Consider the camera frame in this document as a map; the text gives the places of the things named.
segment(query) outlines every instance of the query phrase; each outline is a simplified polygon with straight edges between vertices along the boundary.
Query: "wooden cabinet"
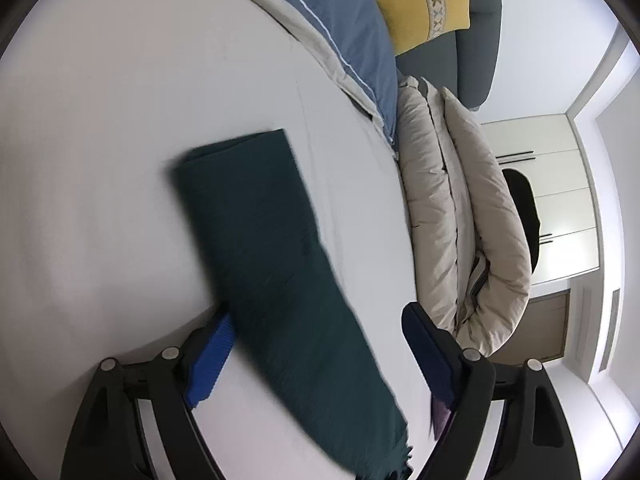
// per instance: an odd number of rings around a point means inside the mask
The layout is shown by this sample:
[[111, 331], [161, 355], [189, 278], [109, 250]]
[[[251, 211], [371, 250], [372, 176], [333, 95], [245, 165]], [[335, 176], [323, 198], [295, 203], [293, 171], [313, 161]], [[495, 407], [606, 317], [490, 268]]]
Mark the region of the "wooden cabinet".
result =
[[513, 168], [529, 179], [534, 196], [573, 191], [589, 186], [580, 151], [544, 153], [528, 160], [500, 162], [501, 168]]
[[541, 155], [578, 149], [575, 137], [566, 134], [571, 125], [564, 114], [487, 123], [482, 130], [498, 158], [523, 152]]
[[482, 126], [502, 168], [530, 181], [540, 218], [540, 257], [533, 283], [599, 266], [598, 235], [584, 161], [565, 115]]
[[529, 300], [515, 332], [489, 360], [519, 365], [531, 358], [544, 362], [562, 357], [568, 310], [567, 290]]
[[543, 238], [533, 283], [574, 276], [597, 269], [598, 265], [598, 235], [595, 228]]
[[540, 237], [567, 235], [596, 227], [591, 190], [588, 187], [536, 198]]

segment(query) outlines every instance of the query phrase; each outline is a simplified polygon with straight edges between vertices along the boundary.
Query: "air vent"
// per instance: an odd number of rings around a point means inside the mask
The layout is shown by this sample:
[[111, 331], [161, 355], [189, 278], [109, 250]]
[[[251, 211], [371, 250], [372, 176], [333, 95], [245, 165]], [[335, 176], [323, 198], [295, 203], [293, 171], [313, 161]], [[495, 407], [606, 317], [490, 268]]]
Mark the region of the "air vent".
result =
[[604, 347], [602, 362], [600, 363], [600, 371], [609, 366], [609, 358], [611, 357], [611, 349], [613, 348], [613, 336], [616, 333], [616, 323], [618, 322], [618, 307], [620, 306], [620, 289], [613, 291], [611, 296], [611, 316], [609, 317], [609, 333], [607, 333], [607, 344]]

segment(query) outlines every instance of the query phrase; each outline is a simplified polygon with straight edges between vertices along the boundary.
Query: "folded towel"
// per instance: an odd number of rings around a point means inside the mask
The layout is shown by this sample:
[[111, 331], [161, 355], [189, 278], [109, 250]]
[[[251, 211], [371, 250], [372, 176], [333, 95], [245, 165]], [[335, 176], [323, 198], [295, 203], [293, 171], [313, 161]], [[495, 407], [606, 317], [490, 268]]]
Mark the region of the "folded towel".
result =
[[192, 150], [172, 177], [212, 287], [301, 427], [363, 479], [407, 478], [406, 421], [335, 282], [284, 132]]

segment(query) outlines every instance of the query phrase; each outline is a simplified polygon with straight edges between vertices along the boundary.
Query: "purple cloth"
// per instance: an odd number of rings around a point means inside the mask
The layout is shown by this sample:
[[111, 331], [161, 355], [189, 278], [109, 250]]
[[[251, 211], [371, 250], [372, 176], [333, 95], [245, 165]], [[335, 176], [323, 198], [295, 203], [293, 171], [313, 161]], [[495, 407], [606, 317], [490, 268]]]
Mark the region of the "purple cloth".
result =
[[431, 396], [431, 423], [433, 424], [433, 435], [436, 440], [439, 440], [444, 433], [450, 417], [451, 410], [447, 405], [440, 399]]

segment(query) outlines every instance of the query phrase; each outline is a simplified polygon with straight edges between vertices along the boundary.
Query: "white bed sheet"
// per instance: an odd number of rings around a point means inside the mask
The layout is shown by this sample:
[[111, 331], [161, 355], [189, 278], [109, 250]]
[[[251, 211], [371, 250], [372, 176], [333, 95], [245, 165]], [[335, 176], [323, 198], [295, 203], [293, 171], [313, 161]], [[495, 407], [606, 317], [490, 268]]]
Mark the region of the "white bed sheet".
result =
[[[412, 248], [371, 122], [249, 0], [40, 0], [0, 60], [0, 418], [40, 480], [58, 478], [95, 365], [180, 344], [214, 301], [168, 163], [277, 128], [424, 465], [430, 391], [400, 326]], [[237, 349], [194, 414], [228, 480], [352, 478]]]

